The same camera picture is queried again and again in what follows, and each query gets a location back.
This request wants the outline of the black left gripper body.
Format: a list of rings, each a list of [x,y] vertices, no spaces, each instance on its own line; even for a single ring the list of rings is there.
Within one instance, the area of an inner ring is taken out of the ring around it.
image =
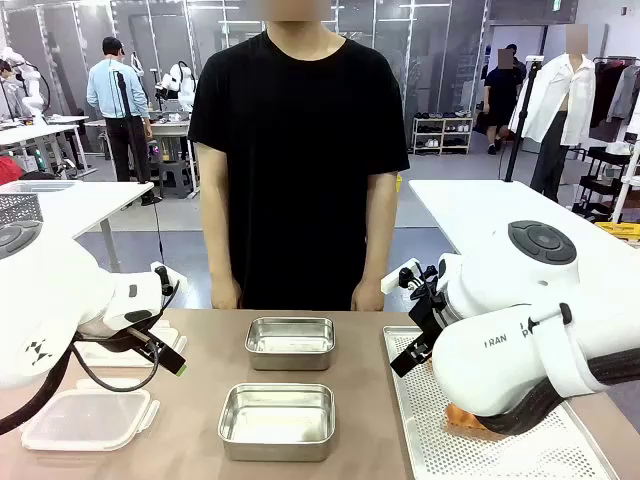
[[[122,330],[108,337],[98,337],[88,333],[76,332],[75,342],[97,343],[108,351],[122,353],[128,350],[137,353],[151,353],[153,348],[162,351],[166,343],[151,332],[151,328],[160,319],[160,315],[154,315],[134,322]]]

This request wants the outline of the person's right hand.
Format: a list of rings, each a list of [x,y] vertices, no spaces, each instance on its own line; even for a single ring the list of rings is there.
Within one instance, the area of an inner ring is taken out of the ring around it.
[[[233,277],[212,278],[211,305],[217,310],[241,308],[242,291]]]

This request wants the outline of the person's left hand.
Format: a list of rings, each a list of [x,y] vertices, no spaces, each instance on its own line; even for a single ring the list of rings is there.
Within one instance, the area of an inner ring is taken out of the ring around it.
[[[353,291],[351,310],[358,312],[381,312],[384,309],[384,294],[379,280],[361,280]]]

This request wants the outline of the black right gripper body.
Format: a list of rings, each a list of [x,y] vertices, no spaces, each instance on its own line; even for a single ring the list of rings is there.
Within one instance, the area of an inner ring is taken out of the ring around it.
[[[415,304],[409,311],[409,317],[420,328],[421,334],[410,344],[408,351],[431,351],[447,326],[443,311],[447,301],[443,293],[414,292],[410,299]]]

